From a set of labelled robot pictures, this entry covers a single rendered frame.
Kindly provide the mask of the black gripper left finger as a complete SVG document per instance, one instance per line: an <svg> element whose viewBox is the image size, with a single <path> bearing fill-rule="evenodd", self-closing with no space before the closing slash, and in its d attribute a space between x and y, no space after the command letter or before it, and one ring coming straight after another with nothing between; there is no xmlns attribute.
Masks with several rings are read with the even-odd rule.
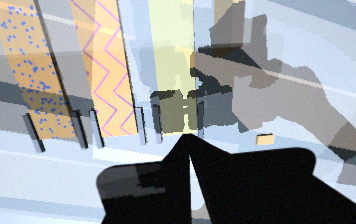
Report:
<svg viewBox="0 0 356 224"><path fill-rule="evenodd" d="M180 224L192 224L187 134L161 161L110 166L98 174L95 186L104 212L111 205L176 200Z"/></svg>

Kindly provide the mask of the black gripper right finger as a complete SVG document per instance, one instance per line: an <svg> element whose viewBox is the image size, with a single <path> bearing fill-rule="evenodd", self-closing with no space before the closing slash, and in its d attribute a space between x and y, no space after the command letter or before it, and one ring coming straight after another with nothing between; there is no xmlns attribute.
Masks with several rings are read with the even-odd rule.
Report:
<svg viewBox="0 0 356 224"><path fill-rule="evenodd" d="M314 173L317 157L301 148L229 153L192 133L191 162L212 224L238 224L242 181L248 177L302 172Z"/></svg>

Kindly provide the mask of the orange flat strip with purple zigzag pattern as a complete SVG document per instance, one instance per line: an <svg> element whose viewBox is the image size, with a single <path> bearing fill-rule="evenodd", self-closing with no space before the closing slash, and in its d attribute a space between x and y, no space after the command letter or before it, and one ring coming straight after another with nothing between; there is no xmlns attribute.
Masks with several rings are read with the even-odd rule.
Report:
<svg viewBox="0 0 356 224"><path fill-rule="evenodd" d="M83 54L102 137L136 135L126 52Z"/></svg>

